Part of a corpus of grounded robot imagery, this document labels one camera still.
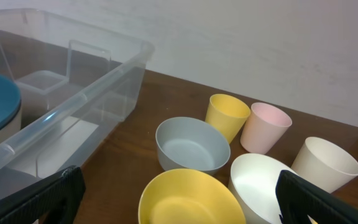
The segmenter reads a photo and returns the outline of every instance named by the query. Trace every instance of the clear plastic bin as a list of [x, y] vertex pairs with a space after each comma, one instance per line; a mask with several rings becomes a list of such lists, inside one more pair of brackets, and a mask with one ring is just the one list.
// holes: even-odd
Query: clear plastic bin
[[0, 144], [0, 199], [80, 166], [135, 108], [143, 40], [34, 9], [0, 11], [0, 74], [21, 89], [22, 130]]

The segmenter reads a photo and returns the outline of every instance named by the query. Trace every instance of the brown tabletop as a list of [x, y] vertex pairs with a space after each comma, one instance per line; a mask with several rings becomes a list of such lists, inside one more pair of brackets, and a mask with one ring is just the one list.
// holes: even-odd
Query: brown tabletop
[[[136, 109], [83, 166], [86, 193], [75, 223], [137, 223], [143, 189], [163, 172], [157, 159], [155, 130], [162, 121], [176, 116], [204, 120], [209, 97], [215, 93], [227, 92], [147, 71]], [[248, 105], [257, 101], [231, 95]], [[268, 156], [291, 166], [304, 140], [317, 136], [343, 147], [358, 160], [357, 127], [280, 108], [291, 116], [293, 125]], [[215, 175], [225, 185], [233, 160], [247, 153], [239, 143], [239, 135], [232, 141], [231, 151], [229, 162]], [[334, 195], [358, 208], [358, 177]]]

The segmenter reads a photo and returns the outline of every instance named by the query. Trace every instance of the plastic cup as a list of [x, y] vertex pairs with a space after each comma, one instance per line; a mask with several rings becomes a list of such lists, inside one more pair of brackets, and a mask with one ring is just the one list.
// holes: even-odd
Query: plastic cup
[[205, 122], [220, 131], [230, 144], [249, 115], [250, 109], [243, 101], [215, 94], [209, 99]]
[[328, 193], [358, 176], [358, 162], [349, 153], [317, 137], [305, 140], [291, 168]]
[[242, 131], [241, 145], [249, 152], [265, 154], [291, 125], [291, 118], [277, 107], [254, 103]]

